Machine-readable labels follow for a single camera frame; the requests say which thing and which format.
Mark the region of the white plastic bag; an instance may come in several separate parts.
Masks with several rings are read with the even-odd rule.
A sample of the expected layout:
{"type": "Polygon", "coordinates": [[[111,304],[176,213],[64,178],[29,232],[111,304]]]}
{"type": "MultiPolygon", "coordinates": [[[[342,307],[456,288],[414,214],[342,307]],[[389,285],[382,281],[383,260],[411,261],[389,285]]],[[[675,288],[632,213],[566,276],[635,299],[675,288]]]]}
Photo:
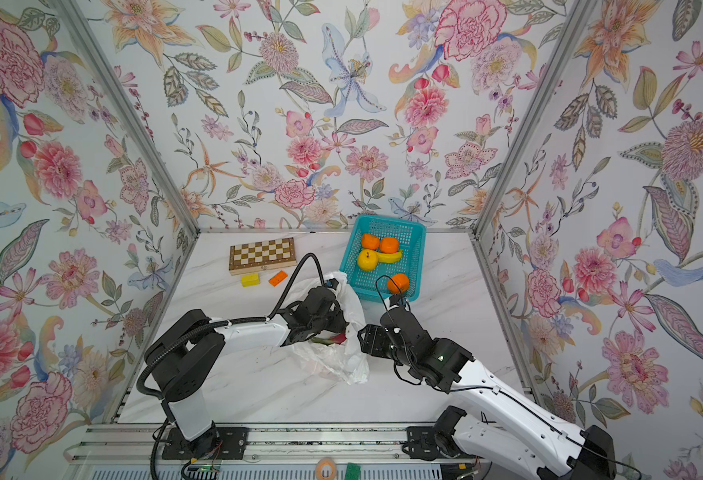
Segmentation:
{"type": "Polygon", "coordinates": [[[359,296],[340,271],[325,274],[325,280],[337,280],[336,298],[347,323],[342,333],[323,331],[307,342],[287,346],[307,373],[348,385],[369,381],[369,362],[361,351],[359,331],[367,325],[359,296]]]}

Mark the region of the orange fruit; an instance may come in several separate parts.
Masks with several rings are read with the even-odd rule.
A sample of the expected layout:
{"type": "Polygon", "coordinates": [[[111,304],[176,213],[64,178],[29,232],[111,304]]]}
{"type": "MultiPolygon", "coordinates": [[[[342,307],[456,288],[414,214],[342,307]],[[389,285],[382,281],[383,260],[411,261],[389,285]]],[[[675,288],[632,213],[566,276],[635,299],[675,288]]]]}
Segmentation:
{"type": "Polygon", "coordinates": [[[389,255],[399,252],[399,240],[394,237],[381,238],[381,241],[379,241],[379,252],[389,255]]]}
{"type": "Polygon", "coordinates": [[[379,250],[379,245],[381,245],[381,240],[371,234],[363,234],[361,236],[361,247],[366,250],[379,250]]]}
{"type": "Polygon", "coordinates": [[[411,282],[409,278],[402,273],[395,274],[387,280],[387,289],[393,295],[407,295],[409,287],[411,287],[411,282]]]}

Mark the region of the yellow apple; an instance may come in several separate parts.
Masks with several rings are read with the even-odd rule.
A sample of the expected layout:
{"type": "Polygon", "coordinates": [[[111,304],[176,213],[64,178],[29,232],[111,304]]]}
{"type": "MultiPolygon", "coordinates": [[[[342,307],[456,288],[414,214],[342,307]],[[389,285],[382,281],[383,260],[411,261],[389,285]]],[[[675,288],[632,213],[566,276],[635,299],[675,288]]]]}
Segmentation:
{"type": "Polygon", "coordinates": [[[379,254],[375,250],[363,249],[357,257],[357,266],[363,272],[375,271],[379,265],[379,254]]]}

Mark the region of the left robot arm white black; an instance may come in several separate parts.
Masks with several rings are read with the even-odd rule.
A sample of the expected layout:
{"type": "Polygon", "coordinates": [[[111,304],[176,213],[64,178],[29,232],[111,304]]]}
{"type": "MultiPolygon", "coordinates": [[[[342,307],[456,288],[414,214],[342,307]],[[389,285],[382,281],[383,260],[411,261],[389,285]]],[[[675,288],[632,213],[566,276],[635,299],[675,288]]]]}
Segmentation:
{"type": "Polygon", "coordinates": [[[217,436],[201,388],[221,355],[291,346],[323,332],[341,334],[346,326],[334,280],[266,317],[213,320],[193,309],[148,348],[136,388],[157,399],[183,440],[197,446],[217,436]]]}

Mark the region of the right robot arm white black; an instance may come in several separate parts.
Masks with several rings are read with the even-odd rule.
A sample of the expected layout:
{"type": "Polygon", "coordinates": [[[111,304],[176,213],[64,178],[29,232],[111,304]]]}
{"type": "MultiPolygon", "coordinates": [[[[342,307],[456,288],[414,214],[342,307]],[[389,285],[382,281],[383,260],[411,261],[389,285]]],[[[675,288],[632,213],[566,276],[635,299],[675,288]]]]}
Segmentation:
{"type": "Polygon", "coordinates": [[[407,368],[411,381],[447,394],[451,405],[429,429],[445,458],[480,457],[525,479],[613,479],[613,438],[548,412],[499,380],[447,338],[431,337],[405,307],[393,306],[357,334],[361,350],[407,368]]]}

